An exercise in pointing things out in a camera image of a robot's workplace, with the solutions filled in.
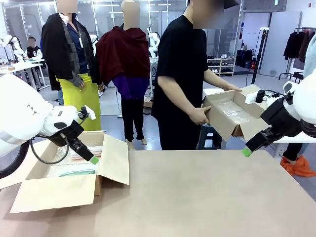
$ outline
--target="yellow skirt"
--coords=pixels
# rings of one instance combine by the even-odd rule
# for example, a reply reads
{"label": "yellow skirt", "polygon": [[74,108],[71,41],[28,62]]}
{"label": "yellow skirt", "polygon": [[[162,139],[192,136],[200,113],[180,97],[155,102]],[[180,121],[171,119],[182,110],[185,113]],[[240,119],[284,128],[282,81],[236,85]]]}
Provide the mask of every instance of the yellow skirt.
{"label": "yellow skirt", "polygon": [[86,74],[79,74],[84,81],[84,88],[76,87],[74,84],[65,79],[57,79],[63,89],[64,104],[75,106],[79,111],[82,106],[87,105],[95,112],[96,119],[87,118],[82,127],[85,131],[101,130],[101,108],[98,93],[98,85],[92,83],[91,77]]}

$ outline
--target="id badge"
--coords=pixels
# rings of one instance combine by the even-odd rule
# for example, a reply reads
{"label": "id badge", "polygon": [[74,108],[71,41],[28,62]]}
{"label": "id badge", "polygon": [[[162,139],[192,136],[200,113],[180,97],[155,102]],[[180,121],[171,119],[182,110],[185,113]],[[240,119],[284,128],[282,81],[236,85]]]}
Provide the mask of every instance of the id badge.
{"label": "id badge", "polygon": [[81,48],[83,48],[83,44],[82,44],[81,37],[79,38],[79,41],[80,41],[80,46],[81,46]]}

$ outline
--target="gray door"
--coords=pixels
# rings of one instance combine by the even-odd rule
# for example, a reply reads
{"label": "gray door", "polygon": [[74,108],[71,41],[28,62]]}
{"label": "gray door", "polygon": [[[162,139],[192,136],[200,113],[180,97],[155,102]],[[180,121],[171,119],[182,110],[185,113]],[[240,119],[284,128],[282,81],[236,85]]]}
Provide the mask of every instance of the gray door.
{"label": "gray door", "polygon": [[284,59],[284,50],[290,34],[300,26],[301,15],[300,11],[272,13],[260,74],[278,77],[287,72],[288,61]]}

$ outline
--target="purple shirt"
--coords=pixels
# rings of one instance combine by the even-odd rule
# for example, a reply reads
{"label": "purple shirt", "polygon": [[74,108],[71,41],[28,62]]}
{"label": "purple shirt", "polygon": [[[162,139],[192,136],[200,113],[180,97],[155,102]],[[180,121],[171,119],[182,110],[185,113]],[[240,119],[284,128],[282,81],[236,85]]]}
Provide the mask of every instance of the purple shirt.
{"label": "purple shirt", "polygon": [[113,79],[115,87],[123,99],[140,99],[144,97],[148,85],[148,78],[127,78],[124,75],[117,76]]}

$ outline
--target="orange cloth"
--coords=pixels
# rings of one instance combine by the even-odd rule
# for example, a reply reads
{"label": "orange cloth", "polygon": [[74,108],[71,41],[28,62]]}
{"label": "orange cloth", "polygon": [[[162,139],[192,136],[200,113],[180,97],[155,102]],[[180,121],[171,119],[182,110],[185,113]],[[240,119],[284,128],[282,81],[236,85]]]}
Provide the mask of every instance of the orange cloth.
{"label": "orange cloth", "polygon": [[287,172],[289,172],[290,175],[298,175],[303,177],[316,176],[316,172],[310,170],[310,164],[304,156],[299,157],[296,161],[296,164],[294,165],[290,164],[287,159],[283,157],[280,164]]}

